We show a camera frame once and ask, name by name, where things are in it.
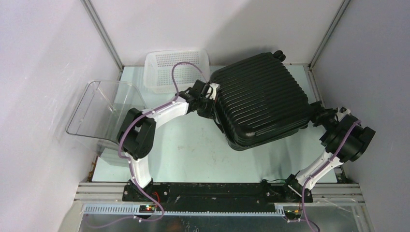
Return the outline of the black ribbed hard-shell suitcase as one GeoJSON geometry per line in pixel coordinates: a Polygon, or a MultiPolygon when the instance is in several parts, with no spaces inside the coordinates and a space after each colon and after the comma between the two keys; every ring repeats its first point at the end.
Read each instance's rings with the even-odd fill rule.
{"type": "Polygon", "coordinates": [[[230,148],[243,151],[297,133],[314,107],[283,64],[285,54],[264,52],[214,71],[215,116],[230,148]]]}

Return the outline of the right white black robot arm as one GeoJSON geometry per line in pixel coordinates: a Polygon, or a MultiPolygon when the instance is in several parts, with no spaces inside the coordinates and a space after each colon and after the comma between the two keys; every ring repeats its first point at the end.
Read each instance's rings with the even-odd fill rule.
{"type": "Polygon", "coordinates": [[[314,127],[323,126],[320,138],[324,151],[308,167],[296,175],[290,175],[281,189],[282,198],[287,202],[306,199],[317,182],[328,172],[342,164],[359,159],[367,150],[376,131],[362,127],[361,121],[345,107],[324,108],[320,101],[312,103],[314,127]]]}

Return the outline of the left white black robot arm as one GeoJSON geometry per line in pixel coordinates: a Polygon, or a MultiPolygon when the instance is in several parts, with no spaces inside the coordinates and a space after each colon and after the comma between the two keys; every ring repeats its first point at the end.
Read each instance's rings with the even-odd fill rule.
{"type": "Polygon", "coordinates": [[[148,154],[153,148],[155,132],[171,120],[196,112],[198,116],[214,119],[213,110],[220,85],[197,80],[192,87],[180,91],[164,105],[140,111],[130,109],[119,129],[119,157],[128,161],[131,181],[136,185],[134,195],[148,201],[153,195],[148,154]]]}

